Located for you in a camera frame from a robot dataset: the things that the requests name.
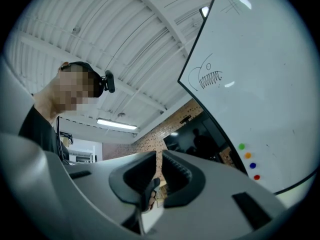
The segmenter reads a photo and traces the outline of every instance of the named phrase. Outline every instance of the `ceiling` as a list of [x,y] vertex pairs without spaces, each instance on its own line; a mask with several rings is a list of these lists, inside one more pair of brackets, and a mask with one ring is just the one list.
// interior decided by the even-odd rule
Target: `ceiling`
[[[88,62],[101,76],[110,70],[116,91],[87,110],[63,114],[60,128],[78,139],[130,144],[191,99],[177,80],[203,23],[199,9],[210,2],[33,0],[4,54],[30,93],[66,61]],[[97,118],[137,129],[100,125]]]

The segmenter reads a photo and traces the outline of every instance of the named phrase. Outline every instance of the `blue magnet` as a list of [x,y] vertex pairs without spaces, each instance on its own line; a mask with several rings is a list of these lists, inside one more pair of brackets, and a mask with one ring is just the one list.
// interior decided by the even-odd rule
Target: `blue magnet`
[[250,168],[251,168],[251,169],[256,168],[256,166],[257,166],[256,163],[254,163],[254,162],[250,163]]

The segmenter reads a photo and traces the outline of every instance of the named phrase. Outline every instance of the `shirt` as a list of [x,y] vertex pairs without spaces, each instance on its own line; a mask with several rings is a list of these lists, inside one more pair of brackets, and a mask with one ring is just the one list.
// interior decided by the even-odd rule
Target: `shirt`
[[[44,151],[49,151],[59,156],[58,136],[51,124],[33,106],[26,116],[19,136],[37,143]],[[69,151],[61,142],[63,157],[69,160]]]

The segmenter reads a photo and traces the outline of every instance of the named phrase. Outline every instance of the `whiteboard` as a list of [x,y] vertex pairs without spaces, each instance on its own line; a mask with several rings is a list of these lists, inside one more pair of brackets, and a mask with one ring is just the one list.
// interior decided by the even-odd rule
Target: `whiteboard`
[[304,22],[287,0],[213,0],[202,27],[178,82],[250,178],[273,193],[303,180],[320,142],[320,59]]

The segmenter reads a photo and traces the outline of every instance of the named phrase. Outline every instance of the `tv screen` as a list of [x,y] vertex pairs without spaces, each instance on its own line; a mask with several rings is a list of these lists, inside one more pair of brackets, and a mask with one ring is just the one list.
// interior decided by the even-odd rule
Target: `tv screen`
[[202,112],[164,138],[168,150],[221,162],[219,152],[228,147],[216,125]]

